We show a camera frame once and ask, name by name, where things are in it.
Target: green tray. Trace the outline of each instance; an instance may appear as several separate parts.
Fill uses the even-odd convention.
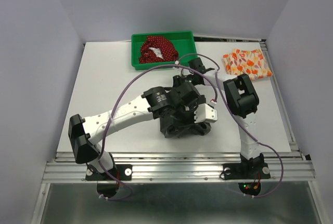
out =
[[[179,53],[179,57],[185,54],[196,53],[196,46],[194,44],[193,33],[191,31],[180,32],[163,32],[163,33],[141,33],[132,35],[132,66],[136,70],[147,70],[160,64],[174,64],[174,62],[157,62],[140,64],[139,58],[141,57],[141,46],[146,41],[148,35],[161,35],[172,42],[175,49]],[[188,62],[196,58],[195,55],[186,57],[181,60],[181,64],[188,66]]]

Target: glass panel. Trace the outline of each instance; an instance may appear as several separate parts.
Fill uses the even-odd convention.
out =
[[[262,193],[275,185],[262,183]],[[240,192],[237,183],[133,188],[131,198],[106,202],[98,198],[94,184],[51,185],[42,223],[320,223],[307,182],[284,182],[262,199],[235,193]]]

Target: cable connector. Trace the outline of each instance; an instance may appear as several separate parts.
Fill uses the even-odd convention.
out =
[[[217,102],[214,99],[212,99],[212,100],[210,100],[208,105],[211,106],[212,108],[215,108],[216,104],[217,104]]]
[[[179,65],[180,62],[178,60],[175,61],[175,65]],[[182,76],[182,70],[179,67],[173,67],[172,69],[175,69],[180,76]]]

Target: orange floral cloth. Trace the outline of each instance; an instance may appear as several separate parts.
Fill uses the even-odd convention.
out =
[[[222,60],[230,75],[246,73],[251,80],[273,75],[260,49],[253,51],[234,49],[231,54],[223,55]]]

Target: white plastic part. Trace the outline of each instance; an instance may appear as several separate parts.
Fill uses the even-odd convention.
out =
[[[96,148],[98,150],[101,150],[102,147],[99,144],[97,144]],[[113,168],[112,158],[111,158],[110,154],[106,151],[103,153],[102,157],[100,158],[100,162],[103,164],[103,166],[105,167],[106,170],[110,170],[110,169]],[[92,160],[91,162],[89,162],[89,164],[94,166],[97,169],[98,172],[104,173],[104,170],[102,169],[102,167],[98,163],[98,158]]]
[[[175,61],[175,65],[179,65],[180,62],[178,60]],[[172,69],[174,69],[175,71],[177,71],[179,76],[182,76],[182,70],[183,68],[179,68],[179,67],[173,67]]]
[[[195,123],[215,123],[217,121],[217,110],[206,103],[200,104],[194,112],[194,118]]]
[[[148,108],[150,108],[149,103],[141,96],[118,107],[108,129],[107,136],[133,124],[152,120],[153,116],[148,111]],[[102,140],[110,114],[111,111],[107,111],[99,115],[84,118],[83,128],[86,134],[90,134],[89,142],[91,144],[98,144]]]
[[[246,116],[246,118],[242,118],[240,116],[236,116],[240,121],[241,125],[245,127],[249,133],[256,136],[256,128],[255,128],[255,114],[251,113]],[[244,156],[247,160],[250,158],[255,158],[260,155],[261,149],[259,148],[259,144],[255,142],[249,135],[245,133],[240,127],[239,136],[240,136],[240,154]]]
[[[210,100],[208,105],[210,105],[212,108],[215,108],[216,104],[217,104],[217,102],[212,99],[212,100]]]
[[[216,73],[216,70],[212,70],[212,71],[206,72],[204,75],[210,79],[210,81],[214,84],[215,87],[217,87],[215,73]],[[217,80],[218,80],[219,85],[222,90],[224,90],[223,82],[227,81],[227,80],[233,80],[234,78],[237,78],[237,76],[225,74],[225,73],[222,73],[221,71],[217,72]],[[210,85],[207,80],[204,80],[204,84]]]

